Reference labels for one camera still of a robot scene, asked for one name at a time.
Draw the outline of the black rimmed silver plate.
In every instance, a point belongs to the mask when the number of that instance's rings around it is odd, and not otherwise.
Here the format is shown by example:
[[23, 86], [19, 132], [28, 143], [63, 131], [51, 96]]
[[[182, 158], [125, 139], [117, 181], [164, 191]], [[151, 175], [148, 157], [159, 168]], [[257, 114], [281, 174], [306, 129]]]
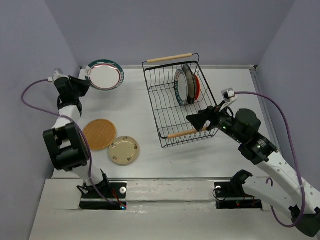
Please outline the black rimmed silver plate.
[[187, 103], [193, 105], [196, 98], [196, 80], [194, 74], [188, 64], [184, 64], [182, 70], [185, 74], [188, 86]]

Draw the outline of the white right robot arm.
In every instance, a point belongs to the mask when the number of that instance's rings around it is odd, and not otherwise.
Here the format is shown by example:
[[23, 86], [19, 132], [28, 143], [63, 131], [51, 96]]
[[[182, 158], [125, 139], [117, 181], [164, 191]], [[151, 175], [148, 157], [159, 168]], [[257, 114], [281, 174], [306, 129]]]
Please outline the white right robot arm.
[[239, 171], [230, 183], [235, 196], [253, 195], [287, 215], [301, 233], [315, 237], [320, 231], [320, 192], [303, 177], [298, 177], [277, 147], [259, 133], [261, 121], [250, 109], [239, 109], [235, 116], [226, 110], [209, 106], [186, 119], [201, 131], [218, 129], [237, 143], [239, 152], [248, 161], [267, 173], [282, 190], [259, 183], [245, 170]]

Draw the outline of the white plate teal lettered rim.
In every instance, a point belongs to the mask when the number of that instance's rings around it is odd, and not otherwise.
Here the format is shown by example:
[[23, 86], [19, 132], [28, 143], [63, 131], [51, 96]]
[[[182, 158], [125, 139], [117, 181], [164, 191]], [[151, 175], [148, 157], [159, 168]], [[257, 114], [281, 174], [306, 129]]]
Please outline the white plate teal lettered rim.
[[177, 69], [174, 74], [174, 93], [180, 106], [187, 103], [188, 82], [182, 69]]

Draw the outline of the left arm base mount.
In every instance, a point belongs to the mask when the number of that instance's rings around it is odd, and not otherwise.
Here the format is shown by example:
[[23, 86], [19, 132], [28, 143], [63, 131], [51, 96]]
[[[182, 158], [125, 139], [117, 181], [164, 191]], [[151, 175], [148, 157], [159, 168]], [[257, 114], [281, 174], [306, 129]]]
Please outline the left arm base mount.
[[80, 191], [79, 208], [82, 210], [125, 211], [127, 209], [127, 182], [111, 181], [110, 189], [103, 187], [99, 192], [92, 186], [78, 185]]

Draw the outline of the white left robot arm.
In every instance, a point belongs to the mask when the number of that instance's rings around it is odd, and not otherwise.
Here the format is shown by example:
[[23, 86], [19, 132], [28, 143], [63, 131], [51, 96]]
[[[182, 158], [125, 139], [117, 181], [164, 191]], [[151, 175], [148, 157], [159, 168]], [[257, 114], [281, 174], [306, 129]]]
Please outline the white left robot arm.
[[90, 82], [59, 73], [53, 77], [58, 118], [51, 129], [43, 132], [51, 162], [58, 171], [72, 173], [83, 180], [78, 189], [83, 194], [95, 193], [101, 198], [110, 194], [111, 184], [102, 169], [93, 165], [88, 140], [77, 124], [83, 107], [80, 101], [90, 88]]

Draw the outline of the black wire dish rack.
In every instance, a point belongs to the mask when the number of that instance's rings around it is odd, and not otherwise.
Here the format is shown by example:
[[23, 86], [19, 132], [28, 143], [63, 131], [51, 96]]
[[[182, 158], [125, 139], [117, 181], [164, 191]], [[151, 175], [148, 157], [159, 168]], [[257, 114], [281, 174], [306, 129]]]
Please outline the black wire dish rack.
[[[167, 64], [156, 64], [156, 60], [142, 62], [142, 69], [156, 131], [162, 148], [191, 143], [215, 137], [217, 130], [197, 132], [186, 119], [199, 110], [217, 105], [208, 81], [199, 65], [199, 60], [173, 59]], [[179, 105], [174, 89], [174, 76], [177, 69], [183, 70], [188, 64], [194, 76], [200, 81], [200, 95], [193, 104]]]

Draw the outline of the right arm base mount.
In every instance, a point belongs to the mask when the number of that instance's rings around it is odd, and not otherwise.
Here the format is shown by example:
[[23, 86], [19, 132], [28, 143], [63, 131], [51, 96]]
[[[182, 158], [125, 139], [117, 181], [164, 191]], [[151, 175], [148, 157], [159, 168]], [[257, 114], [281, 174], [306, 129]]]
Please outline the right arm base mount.
[[241, 186], [230, 181], [215, 182], [212, 195], [218, 210], [263, 209], [260, 199], [244, 193]]

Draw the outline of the orange plate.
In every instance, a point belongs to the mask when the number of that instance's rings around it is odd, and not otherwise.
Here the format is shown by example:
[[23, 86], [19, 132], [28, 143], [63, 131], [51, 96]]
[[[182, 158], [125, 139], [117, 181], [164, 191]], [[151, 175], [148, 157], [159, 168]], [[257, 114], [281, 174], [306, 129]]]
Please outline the orange plate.
[[195, 78], [195, 83], [196, 83], [195, 101], [197, 101], [200, 96], [200, 92], [201, 92], [201, 84], [200, 84], [200, 80], [197, 75], [194, 75], [194, 78]]

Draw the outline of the white plate teal red rim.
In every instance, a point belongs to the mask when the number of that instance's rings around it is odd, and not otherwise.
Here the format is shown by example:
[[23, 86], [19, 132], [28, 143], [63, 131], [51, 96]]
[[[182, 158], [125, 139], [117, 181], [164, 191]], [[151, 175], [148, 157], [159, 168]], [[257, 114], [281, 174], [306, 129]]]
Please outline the white plate teal red rim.
[[108, 59], [95, 60], [84, 69], [84, 77], [90, 82], [90, 86], [102, 92], [117, 89], [125, 79], [123, 68], [118, 63]]

